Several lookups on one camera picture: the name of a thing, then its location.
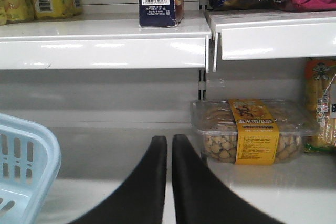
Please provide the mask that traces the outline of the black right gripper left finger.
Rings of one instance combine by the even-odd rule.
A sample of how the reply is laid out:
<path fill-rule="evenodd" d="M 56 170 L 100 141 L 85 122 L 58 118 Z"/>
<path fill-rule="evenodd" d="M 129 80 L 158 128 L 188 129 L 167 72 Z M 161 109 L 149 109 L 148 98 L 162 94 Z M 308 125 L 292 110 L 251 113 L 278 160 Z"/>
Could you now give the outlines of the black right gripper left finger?
<path fill-rule="evenodd" d="M 167 176 L 167 139 L 154 136 L 126 180 L 72 223 L 162 223 Z"/>

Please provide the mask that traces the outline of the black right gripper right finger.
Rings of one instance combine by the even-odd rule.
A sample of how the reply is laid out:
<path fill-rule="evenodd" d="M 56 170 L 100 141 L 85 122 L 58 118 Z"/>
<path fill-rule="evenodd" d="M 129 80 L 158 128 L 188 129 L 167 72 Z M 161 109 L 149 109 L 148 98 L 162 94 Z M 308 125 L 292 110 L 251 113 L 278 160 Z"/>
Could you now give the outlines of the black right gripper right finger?
<path fill-rule="evenodd" d="M 172 184 L 177 223 L 279 223 L 224 185 L 202 162 L 188 137 L 172 141 Z"/>

